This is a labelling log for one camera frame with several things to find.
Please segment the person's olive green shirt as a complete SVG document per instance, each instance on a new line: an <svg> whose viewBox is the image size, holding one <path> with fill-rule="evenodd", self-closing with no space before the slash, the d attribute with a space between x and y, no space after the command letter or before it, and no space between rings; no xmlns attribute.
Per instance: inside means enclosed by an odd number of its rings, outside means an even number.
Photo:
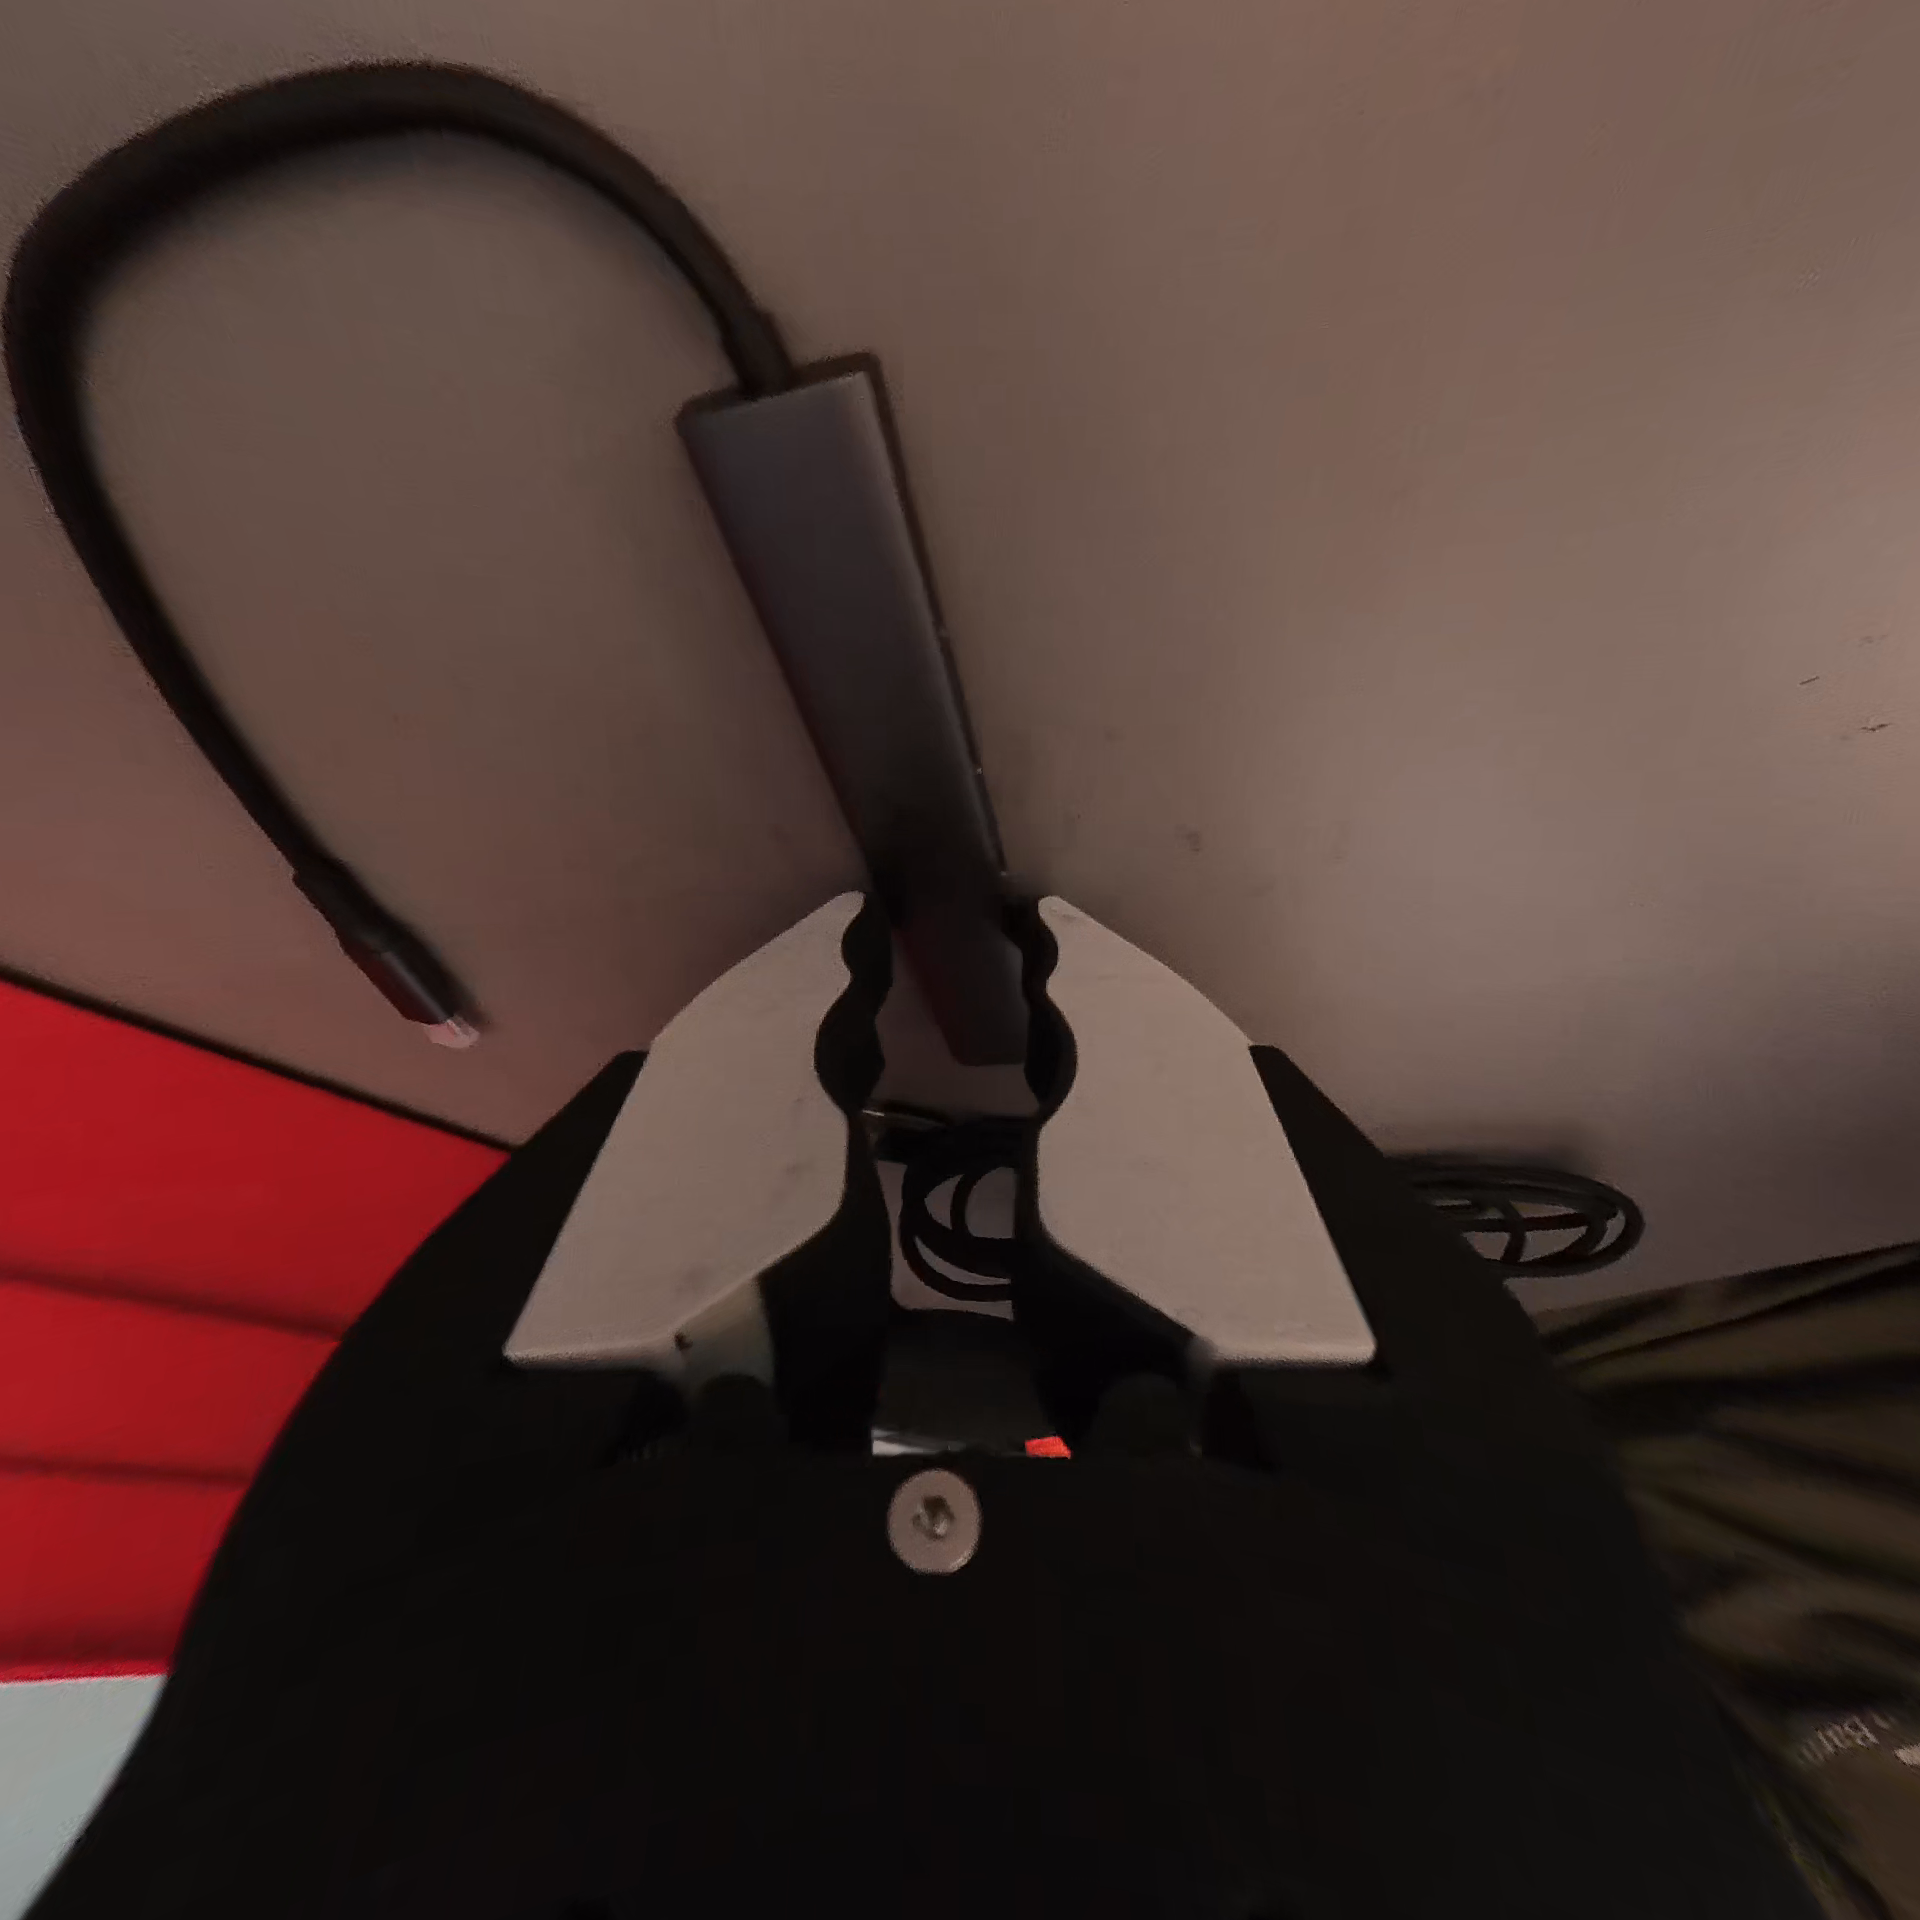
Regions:
<svg viewBox="0 0 1920 1920"><path fill-rule="evenodd" d="M1919 1915L1919 1253L1542 1308L1825 1915Z"/></svg>

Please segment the grey usb hub with cable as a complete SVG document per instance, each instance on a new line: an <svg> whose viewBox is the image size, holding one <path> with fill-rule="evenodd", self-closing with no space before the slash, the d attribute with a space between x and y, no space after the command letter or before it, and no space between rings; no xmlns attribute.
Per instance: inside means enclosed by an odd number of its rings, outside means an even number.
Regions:
<svg viewBox="0 0 1920 1920"><path fill-rule="evenodd" d="M680 437L907 970L960 1065L1027 1048L1012 883L880 361L800 364L698 213L610 136L462 65L345 65L134 136L12 256L6 367L42 489L134 659L336 945L407 1023L475 1026L466 985L308 826L186 647L112 504L82 354L111 277L187 210L284 162L391 138L486 141L623 216L707 314L729 388Z"/></svg>

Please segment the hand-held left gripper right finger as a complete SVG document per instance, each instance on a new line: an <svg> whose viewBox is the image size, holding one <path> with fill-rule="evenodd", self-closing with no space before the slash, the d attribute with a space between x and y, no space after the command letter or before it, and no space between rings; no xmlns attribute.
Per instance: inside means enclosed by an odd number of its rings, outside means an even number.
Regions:
<svg viewBox="0 0 1920 1920"><path fill-rule="evenodd" d="M1252 1043L1160 959L1062 896L1047 1008L1073 1063L1047 1096L1047 1241L1186 1336L1201 1370L1361 1370L1377 1332Z"/></svg>

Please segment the red plastic bin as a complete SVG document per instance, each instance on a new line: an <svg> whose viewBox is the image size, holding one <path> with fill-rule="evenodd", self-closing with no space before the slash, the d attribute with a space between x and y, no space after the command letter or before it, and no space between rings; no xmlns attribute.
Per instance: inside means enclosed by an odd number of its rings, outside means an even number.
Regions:
<svg viewBox="0 0 1920 1920"><path fill-rule="evenodd" d="M8 1682L175 1659L302 1395L506 1157L6 980Z"/></svg>

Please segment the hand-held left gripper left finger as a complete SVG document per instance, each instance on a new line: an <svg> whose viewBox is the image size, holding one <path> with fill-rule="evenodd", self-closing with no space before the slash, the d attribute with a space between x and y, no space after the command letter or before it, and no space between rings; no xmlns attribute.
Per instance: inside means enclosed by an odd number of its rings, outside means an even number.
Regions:
<svg viewBox="0 0 1920 1920"><path fill-rule="evenodd" d="M865 1115L894 985L880 903L833 896L657 1036L503 1344L524 1370L796 1370L768 1290L875 1197Z"/></svg>

